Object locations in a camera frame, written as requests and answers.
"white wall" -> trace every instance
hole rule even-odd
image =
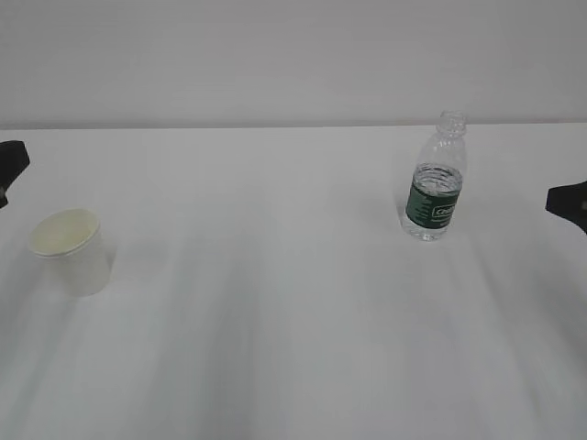
[[[585,0],[0,0],[0,127],[587,119]]]

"water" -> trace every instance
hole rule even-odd
[[[413,185],[429,197],[455,197],[462,188],[462,175],[447,165],[422,163],[415,168]],[[441,238],[448,226],[440,229],[427,229],[417,225],[404,213],[402,228],[413,237],[424,241],[433,241]]]

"paper cup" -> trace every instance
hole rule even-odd
[[[110,279],[100,222],[85,209],[62,211],[43,220],[30,234],[29,247],[47,261],[72,296],[97,293]]]

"white table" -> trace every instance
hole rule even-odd
[[[452,229],[400,228],[429,126],[2,132],[0,438],[584,440],[587,125],[472,126]],[[100,216],[112,282],[26,250]]]

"water bottle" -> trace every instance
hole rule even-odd
[[[422,147],[402,217],[411,236],[433,241],[447,232],[467,169],[466,131],[464,114],[442,112],[437,132]]]

